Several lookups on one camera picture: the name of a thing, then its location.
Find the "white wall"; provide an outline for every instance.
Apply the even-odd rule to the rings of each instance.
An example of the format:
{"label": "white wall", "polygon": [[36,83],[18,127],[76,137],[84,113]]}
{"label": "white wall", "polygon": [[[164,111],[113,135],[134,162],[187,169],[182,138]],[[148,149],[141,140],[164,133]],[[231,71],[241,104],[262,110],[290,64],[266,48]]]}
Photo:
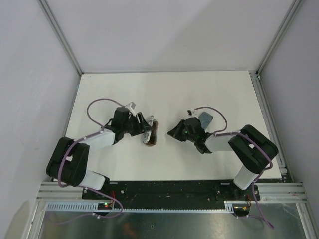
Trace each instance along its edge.
{"label": "white wall", "polygon": [[87,72],[256,70],[293,0],[48,0]]}
{"label": "white wall", "polygon": [[287,160],[319,224],[319,1],[306,0],[262,73]]}
{"label": "white wall", "polygon": [[79,77],[36,0],[1,1],[0,32],[0,238],[15,239],[46,177]]}

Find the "metal floor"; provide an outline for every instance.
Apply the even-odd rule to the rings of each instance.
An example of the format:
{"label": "metal floor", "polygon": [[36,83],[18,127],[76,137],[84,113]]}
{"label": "metal floor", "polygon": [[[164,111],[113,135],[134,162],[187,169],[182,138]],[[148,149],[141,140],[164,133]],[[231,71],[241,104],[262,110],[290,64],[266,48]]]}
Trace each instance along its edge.
{"label": "metal floor", "polygon": [[[40,239],[305,239],[295,204],[261,205],[271,230],[258,219],[231,214],[123,213],[114,219],[82,217],[65,225],[55,222],[81,213],[47,212]],[[255,205],[251,215],[258,215]]]}

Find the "bottle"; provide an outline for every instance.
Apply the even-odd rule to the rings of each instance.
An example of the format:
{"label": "bottle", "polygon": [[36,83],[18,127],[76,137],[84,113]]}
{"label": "bottle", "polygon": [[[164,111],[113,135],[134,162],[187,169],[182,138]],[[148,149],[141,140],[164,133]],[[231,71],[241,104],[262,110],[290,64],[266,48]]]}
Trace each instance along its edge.
{"label": "bottle", "polygon": [[156,133],[159,123],[156,119],[154,119],[154,116],[150,116],[146,122],[152,127],[152,130],[143,134],[143,143],[146,146],[154,146],[156,144]]}

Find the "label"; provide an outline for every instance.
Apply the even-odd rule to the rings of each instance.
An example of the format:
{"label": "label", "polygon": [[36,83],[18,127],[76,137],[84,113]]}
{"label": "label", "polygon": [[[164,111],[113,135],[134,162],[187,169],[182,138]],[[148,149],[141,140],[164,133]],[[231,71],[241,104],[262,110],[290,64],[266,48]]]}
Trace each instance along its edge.
{"label": "label", "polygon": [[[153,122],[154,122],[154,117],[151,116],[150,118],[148,118],[146,120],[146,122],[150,125],[150,126],[153,126]],[[145,133],[143,133],[143,143],[148,143],[150,138],[151,138],[151,130],[150,131],[147,131]]]}

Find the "purple cable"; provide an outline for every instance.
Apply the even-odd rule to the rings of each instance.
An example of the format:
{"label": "purple cable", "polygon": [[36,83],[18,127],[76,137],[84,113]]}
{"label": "purple cable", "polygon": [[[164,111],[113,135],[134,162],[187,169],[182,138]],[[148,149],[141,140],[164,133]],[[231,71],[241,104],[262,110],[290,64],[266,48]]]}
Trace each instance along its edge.
{"label": "purple cable", "polygon": [[63,170],[63,167],[64,167],[64,164],[65,164],[65,161],[66,161],[66,158],[67,156],[70,154],[71,150],[74,148],[74,146],[77,144],[77,143],[80,143],[82,141],[84,141],[84,139],[86,138],[91,138],[91,137],[94,137],[96,135],[99,135],[101,133],[101,131],[98,131],[96,133],[93,133],[93,134],[90,134],[86,137],[83,137],[81,139],[78,139],[77,141],[74,141],[71,146],[68,148],[68,150],[65,152],[63,158],[62,158],[62,161],[61,161],[61,164],[60,164],[60,168],[59,168],[59,172],[58,172],[58,185],[61,187],[61,188],[65,188],[67,186],[69,186],[68,184],[62,184],[61,182],[61,175],[62,175],[62,170]]}
{"label": "purple cable", "polygon": [[256,149],[259,150],[259,152],[262,153],[262,155],[267,159],[267,161],[269,162],[269,167],[268,168],[265,168],[256,178],[255,180],[253,181],[253,183],[251,184],[251,188],[252,188],[252,191],[253,191],[253,197],[254,197],[254,200],[255,200],[255,203],[256,203],[256,206],[258,208],[258,211],[260,213],[260,215],[262,217],[259,217],[259,216],[255,216],[255,215],[251,215],[251,216],[248,216],[248,217],[253,217],[253,218],[259,218],[259,219],[262,219],[265,221],[265,223],[271,228],[271,229],[275,229],[275,227],[266,219],[263,211],[261,210],[259,204],[258,204],[258,201],[257,201],[257,198],[256,198],[256,195],[255,195],[255,190],[254,190],[254,186],[255,186],[255,182],[260,178],[260,176],[264,173],[265,170],[269,170],[273,167],[273,163],[270,159],[270,157],[254,142],[252,141],[248,136],[242,134],[242,133],[239,133],[239,132],[232,132],[232,133],[220,133],[218,135],[215,135],[216,137],[219,137],[219,136],[226,136],[226,135],[238,135],[242,138],[244,138],[245,140],[247,140],[248,142],[250,142],[252,145],[254,145],[254,147]]}
{"label": "purple cable", "polygon": [[[84,140],[86,140],[86,139],[88,139],[88,138],[91,138],[91,137],[94,137],[94,136],[99,135],[99,134],[102,132],[102,130],[104,129],[104,126],[103,126],[102,124],[98,123],[97,121],[93,120],[92,117],[91,117],[90,114],[89,114],[89,108],[90,108],[90,106],[91,106],[93,103],[97,102],[97,101],[112,101],[112,102],[114,102],[114,103],[116,103],[116,104],[118,104],[118,105],[120,105],[120,106],[123,107],[122,104],[118,103],[118,102],[115,101],[115,100],[108,99],[108,98],[96,99],[96,100],[92,101],[92,102],[88,105],[88,107],[87,107],[87,109],[86,109],[86,112],[87,112],[88,117],[90,118],[91,121],[93,121],[94,123],[96,123],[96,124],[98,124],[99,126],[101,126],[101,130],[98,131],[98,132],[96,132],[96,133],[93,133],[93,134],[90,134],[90,135],[88,135],[88,136],[85,136],[85,137],[83,137],[83,138],[81,138],[81,139],[78,139],[77,141],[74,141],[74,142],[70,145],[70,147],[66,150],[66,152],[65,152],[65,154],[64,154],[64,156],[63,156],[63,158],[62,158],[61,164],[60,164],[60,168],[59,168],[59,171],[58,171],[58,178],[57,178],[57,179],[58,179],[58,185],[59,185],[61,188],[65,188],[65,187],[69,186],[68,184],[62,184],[62,182],[61,182],[61,175],[62,175],[62,170],[63,170],[64,164],[65,164],[66,158],[67,158],[67,156],[70,154],[71,150],[74,148],[74,146],[75,146],[77,143],[80,143],[80,142],[82,142],[82,141],[84,141]],[[115,201],[115,202],[117,202],[117,203],[120,205],[120,207],[121,207],[121,210],[120,210],[118,213],[116,213],[116,214],[114,214],[114,215],[112,215],[112,216],[101,216],[101,215],[99,215],[101,218],[114,218],[114,217],[117,217],[119,214],[122,213],[122,211],[123,211],[124,208],[123,208],[123,205],[121,204],[121,202],[120,202],[119,200],[117,200],[117,199],[115,199],[115,198],[113,198],[113,197],[111,197],[111,196],[109,196],[109,195],[106,195],[106,194],[104,194],[104,193],[102,193],[102,192],[100,192],[100,191],[98,191],[98,190],[95,190],[95,189],[93,189],[93,188],[87,188],[87,189],[88,189],[88,190],[91,190],[91,191],[93,191],[93,192],[95,192],[95,193],[97,193],[97,194],[100,194],[100,195],[102,195],[102,196],[104,196],[104,197],[106,197],[106,198],[109,198],[109,199],[111,199],[111,200],[113,200],[113,201]],[[65,222],[55,223],[55,224],[57,224],[57,225],[66,224],[66,223],[69,223],[69,222],[71,222],[71,221],[73,221],[73,220],[76,220],[76,219],[78,219],[78,218],[80,218],[80,217],[87,216],[87,215],[91,215],[91,213],[81,214],[81,215],[79,215],[79,216],[77,216],[77,217],[74,217],[74,218],[72,218],[72,219],[70,219],[70,220],[67,220],[67,221],[65,221]]]}
{"label": "purple cable", "polygon": [[[236,213],[233,213],[233,215],[234,215],[236,218],[257,218],[257,219],[260,219],[260,220],[262,220],[262,221],[265,221],[265,219],[263,219],[262,217],[257,216],[257,215],[238,216],[238,215],[236,215]],[[268,222],[268,223],[270,224],[270,228],[271,228],[271,229],[275,229],[275,227],[274,227],[270,222]]]}
{"label": "purple cable", "polygon": [[122,203],[119,201],[119,200],[117,200],[117,199],[115,199],[115,198],[113,198],[113,197],[111,197],[111,196],[109,196],[109,195],[106,195],[106,194],[104,194],[104,193],[102,193],[102,192],[100,192],[100,191],[98,191],[98,190],[95,190],[95,189],[93,189],[93,188],[87,188],[88,190],[91,190],[91,191],[93,191],[93,192],[95,192],[95,193],[98,193],[98,194],[100,194],[100,195],[102,195],[102,196],[104,196],[104,197],[106,197],[106,198],[109,198],[109,199],[111,199],[111,200],[113,200],[113,201],[115,201],[115,202],[117,202],[119,205],[120,205],[120,207],[121,207],[121,210],[118,212],[118,213],[116,213],[116,214],[114,214],[114,215],[111,215],[111,216],[102,216],[102,215],[97,215],[97,214],[93,214],[93,213],[84,213],[84,214],[81,214],[81,215],[78,215],[78,216],[76,216],[76,217],[74,217],[74,218],[71,218],[71,219],[69,219],[69,220],[66,220],[66,221],[64,221],[64,222],[60,222],[60,223],[57,223],[57,222],[53,222],[50,218],[48,218],[48,220],[51,222],[51,223],[53,223],[53,224],[55,224],[55,225],[63,225],[63,224],[67,224],[67,223],[70,223],[70,222],[72,222],[72,221],[74,221],[74,220],[76,220],[76,219],[78,219],[78,218],[81,218],[81,217],[84,217],[84,216],[100,216],[100,218],[115,218],[115,217],[117,217],[119,214],[121,214],[122,212],[123,212],[123,205],[122,205]]}
{"label": "purple cable", "polygon": [[213,135],[214,135],[214,136],[216,136],[216,133],[224,132],[224,131],[227,129],[227,127],[228,127],[228,122],[227,122],[226,117],[222,114],[222,112],[220,112],[219,110],[217,110],[217,109],[215,109],[215,108],[213,108],[213,107],[210,107],[210,106],[201,106],[201,107],[195,108],[194,110],[200,110],[200,109],[211,109],[211,110],[213,110],[213,111],[216,111],[217,113],[219,113],[219,114],[223,117],[223,119],[224,119],[224,121],[225,121],[225,128],[213,132]]}
{"label": "purple cable", "polygon": [[[118,104],[118,105],[120,105],[120,106],[123,106],[123,105],[120,104],[119,102],[115,101],[115,100],[108,99],[108,98],[96,99],[96,100],[92,101],[92,102],[88,105],[88,107],[87,107],[87,109],[86,109],[86,113],[87,113],[88,117],[90,118],[91,121],[93,121],[94,123],[96,123],[96,124],[98,124],[99,126],[101,126],[101,128],[102,128],[101,130],[103,130],[104,126],[103,126],[102,124],[98,123],[97,121],[95,121],[94,119],[92,119],[92,117],[90,116],[90,113],[89,113],[89,108],[90,108],[90,106],[91,106],[93,103],[97,102],[97,101],[112,101],[112,102],[114,102],[114,103],[116,103],[116,104]],[[91,138],[91,137],[94,137],[94,136],[96,136],[96,135],[99,135],[100,133],[101,133],[101,132],[98,131],[98,132],[96,132],[96,133],[93,133],[93,134],[90,134],[90,135],[88,135],[88,136],[85,136],[85,137],[83,137],[83,138],[81,138],[81,139],[78,139],[77,141],[74,141],[74,142],[71,144],[71,146],[68,148],[68,150],[65,152],[65,155],[63,156],[62,161],[61,161],[61,164],[60,164],[60,168],[59,168],[59,172],[58,172],[58,178],[57,178],[57,179],[58,179],[58,185],[59,185],[61,188],[65,188],[65,187],[68,186],[68,184],[62,184],[62,183],[61,183],[61,175],[62,175],[62,170],[63,170],[64,164],[65,164],[66,158],[67,158],[67,156],[70,154],[71,150],[74,148],[74,146],[75,146],[77,143],[82,142],[85,138]]]}
{"label": "purple cable", "polygon": [[119,106],[122,106],[122,107],[123,107],[123,105],[120,104],[119,102],[117,102],[117,101],[115,101],[115,100],[112,100],[112,99],[109,99],[109,98],[96,99],[96,100],[92,101],[92,102],[88,105],[88,107],[86,108],[86,114],[88,115],[89,119],[90,119],[91,121],[93,121],[94,123],[96,123],[97,125],[99,125],[100,127],[104,127],[101,123],[99,123],[99,122],[97,122],[96,120],[94,120],[94,119],[90,116],[90,113],[89,113],[89,109],[90,109],[91,105],[93,105],[93,104],[94,104],[95,102],[97,102],[97,101],[112,101],[112,102],[118,104]]}

